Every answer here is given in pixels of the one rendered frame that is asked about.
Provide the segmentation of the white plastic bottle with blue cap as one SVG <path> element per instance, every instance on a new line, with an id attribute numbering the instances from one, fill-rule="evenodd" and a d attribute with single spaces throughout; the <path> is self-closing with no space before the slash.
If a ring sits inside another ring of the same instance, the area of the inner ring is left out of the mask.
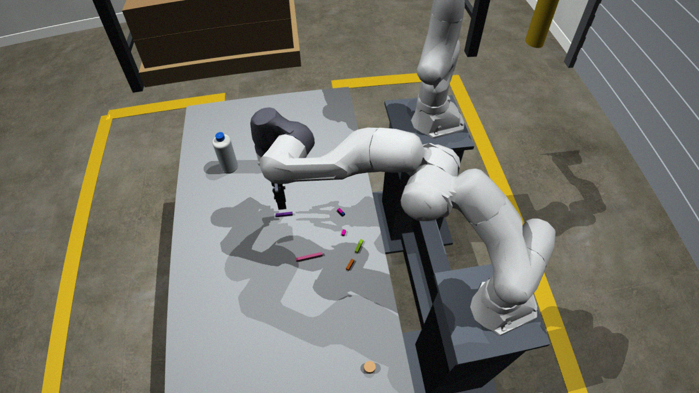
<path id="1" fill-rule="evenodd" d="M 234 172 L 237 170 L 238 162 L 234 153 L 230 137 L 219 132 L 212 141 L 221 170 L 223 172 Z"/>

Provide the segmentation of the brown cylinder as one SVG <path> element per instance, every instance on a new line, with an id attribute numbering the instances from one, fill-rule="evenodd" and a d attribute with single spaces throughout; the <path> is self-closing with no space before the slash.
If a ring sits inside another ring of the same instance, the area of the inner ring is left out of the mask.
<path id="1" fill-rule="evenodd" d="M 368 374 L 374 373 L 375 368 L 376 368 L 376 366 L 375 366 L 374 362 L 372 362 L 372 361 L 367 361 L 367 362 L 364 364 L 364 371 L 365 371 L 365 373 L 368 373 Z"/>

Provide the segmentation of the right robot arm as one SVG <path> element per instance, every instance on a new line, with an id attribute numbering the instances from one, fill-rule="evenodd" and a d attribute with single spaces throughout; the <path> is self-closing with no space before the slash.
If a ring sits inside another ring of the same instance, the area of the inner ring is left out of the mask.
<path id="1" fill-rule="evenodd" d="M 431 138 L 464 131 L 464 119 L 447 96 L 461 50 L 458 38 L 464 9 L 465 0 L 434 0 L 430 11 L 429 32 L 417 67 L 421 87 L 411 122 Z"/>

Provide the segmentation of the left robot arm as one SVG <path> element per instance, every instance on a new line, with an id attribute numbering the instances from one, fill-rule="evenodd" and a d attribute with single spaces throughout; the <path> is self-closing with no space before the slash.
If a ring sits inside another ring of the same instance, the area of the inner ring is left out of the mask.
<path id="1" fill-rule="evenodd" d="M 534 293 L 552 255 L 556 230 L 538 218 L 523 224 L 507 196 L 480 169 L 458 176 L 461 162 L 454 150 L 422 145 L 416 134 L 398 129 L 362 128 L 326 155 L 306 158 L 315 138 L 304 124 L 272 108 L 258 110 L 250 124 L 258 165 L 272 183 L 406 172 L 410 178 L 400 204 L 410 217 L 434 221 L 458 209 L 487 247 L 493 275 L 472 297 L 475 321 L 500 336 L 537 318 Z"/>

